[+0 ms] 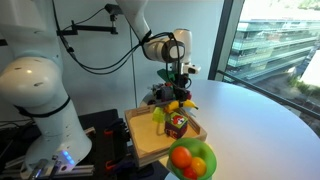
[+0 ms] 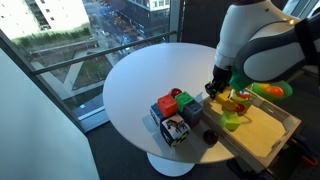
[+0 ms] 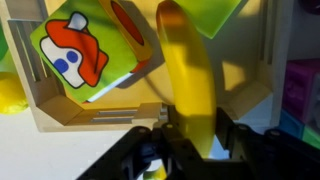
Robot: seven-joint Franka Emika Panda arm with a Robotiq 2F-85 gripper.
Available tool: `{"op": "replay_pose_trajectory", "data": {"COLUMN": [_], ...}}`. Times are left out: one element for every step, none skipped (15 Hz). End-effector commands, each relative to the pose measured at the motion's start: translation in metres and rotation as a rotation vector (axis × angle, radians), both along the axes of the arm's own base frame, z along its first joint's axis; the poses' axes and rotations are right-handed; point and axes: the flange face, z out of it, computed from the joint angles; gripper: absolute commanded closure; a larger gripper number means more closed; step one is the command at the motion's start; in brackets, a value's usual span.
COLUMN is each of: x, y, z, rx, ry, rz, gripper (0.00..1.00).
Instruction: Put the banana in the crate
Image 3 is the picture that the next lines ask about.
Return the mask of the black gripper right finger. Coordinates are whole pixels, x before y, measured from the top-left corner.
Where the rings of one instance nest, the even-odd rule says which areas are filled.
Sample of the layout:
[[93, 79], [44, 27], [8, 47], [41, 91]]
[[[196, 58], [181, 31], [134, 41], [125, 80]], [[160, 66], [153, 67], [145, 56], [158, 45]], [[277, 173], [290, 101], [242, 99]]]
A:
[[263, 134], [217, 109], [216, 136], [226, 160], [207, 160], [215, 180], [320, 180], [320, 151], [276, 128]]

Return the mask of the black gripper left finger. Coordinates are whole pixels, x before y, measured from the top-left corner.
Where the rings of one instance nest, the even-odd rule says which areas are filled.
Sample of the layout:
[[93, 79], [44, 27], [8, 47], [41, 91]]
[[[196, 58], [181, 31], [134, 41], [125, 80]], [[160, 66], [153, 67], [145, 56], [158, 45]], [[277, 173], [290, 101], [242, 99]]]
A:
[[152, 130], [144, 126], [132, 128], [76, 180], [136, 180], [159, 159], [167, 173], [166, 180], [206, 178], [203, 159], [178, 130], [175, 107], [167, 110], [168, 122], [157, 122]]

